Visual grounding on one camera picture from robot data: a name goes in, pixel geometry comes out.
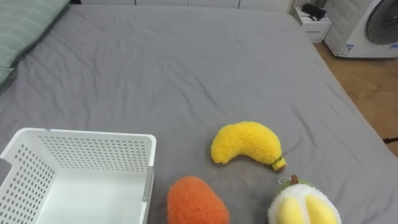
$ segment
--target banana plush toy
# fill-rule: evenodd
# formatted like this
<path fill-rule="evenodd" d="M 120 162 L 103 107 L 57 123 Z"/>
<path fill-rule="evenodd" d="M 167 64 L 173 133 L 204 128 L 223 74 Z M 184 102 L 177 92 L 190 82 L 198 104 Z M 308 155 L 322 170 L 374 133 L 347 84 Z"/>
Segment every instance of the banana plush toy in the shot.
<path fill-rule="evenodd" d="M 328 197 L 293 175 L 268 210 L 269 224 L 341 224 Z"/>
<path fill-rule="evenodd" d="M 215 163 L 226 164 L 237 155 L 271 165 L 282 170 L 286 161 L 276 134 L 264 125 L 253 121 L 242 121 L 221 128 L 211 145 L 211 158 Z"/>

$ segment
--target gray bed sheet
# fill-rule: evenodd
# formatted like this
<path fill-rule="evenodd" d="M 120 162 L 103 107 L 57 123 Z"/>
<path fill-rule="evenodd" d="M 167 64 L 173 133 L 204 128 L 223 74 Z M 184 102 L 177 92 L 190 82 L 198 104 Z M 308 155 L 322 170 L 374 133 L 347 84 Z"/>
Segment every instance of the gray bed sheet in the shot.
<path fill-rule="evenodd" d="M 397 223 L 398 160 L 285 14 L 187 7 L 70 6 L 0 96 L 0 148 L 24 127 L 149 133 L 157 140 L 149 223 L 185 175 L 205 180 L 231 223 L 265 223 L 280 177 L 327 194 L 343 223 Z M 210 159 L 217 130 L 258 121 L 284 173 Z"/>

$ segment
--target wooden floor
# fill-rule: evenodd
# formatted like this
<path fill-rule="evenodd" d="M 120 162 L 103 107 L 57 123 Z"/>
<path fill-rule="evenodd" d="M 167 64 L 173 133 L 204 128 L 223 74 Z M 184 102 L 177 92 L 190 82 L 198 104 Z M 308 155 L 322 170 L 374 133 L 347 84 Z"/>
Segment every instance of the wooden floor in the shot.
<path fill-rule="evenodd" d="M 325 44 L 315 47 L 380 137 L 397 137 L 398 60 L 336 58 Z M 398 143 L 387 146 L 398 157 Z"/>

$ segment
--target orange plush toy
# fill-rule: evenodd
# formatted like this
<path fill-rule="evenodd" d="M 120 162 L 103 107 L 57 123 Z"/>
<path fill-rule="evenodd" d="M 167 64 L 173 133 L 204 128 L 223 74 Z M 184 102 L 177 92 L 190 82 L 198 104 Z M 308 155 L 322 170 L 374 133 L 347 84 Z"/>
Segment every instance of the orange plush toy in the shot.
<path fill-rule="evenodd" d="M 228 224 L 229 212 L 223 201 L 203 180 L 183 177 L 167 195 L 169 224 Z"/>

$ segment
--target perforated basket wall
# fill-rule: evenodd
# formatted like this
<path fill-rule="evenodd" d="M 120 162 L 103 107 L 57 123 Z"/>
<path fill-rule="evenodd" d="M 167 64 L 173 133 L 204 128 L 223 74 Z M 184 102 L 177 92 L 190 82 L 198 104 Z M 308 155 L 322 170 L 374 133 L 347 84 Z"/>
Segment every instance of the perforated basket wall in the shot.
<path fill-rule="evenodd" d="M 20 130 L 0 155 L 0 224 L 35 223 L 62 170 L 147 173 L 150 167 L 152 172 L 155 142 L 145 134 Z M 149 193 L 152 183 L 146 187 Z"/>

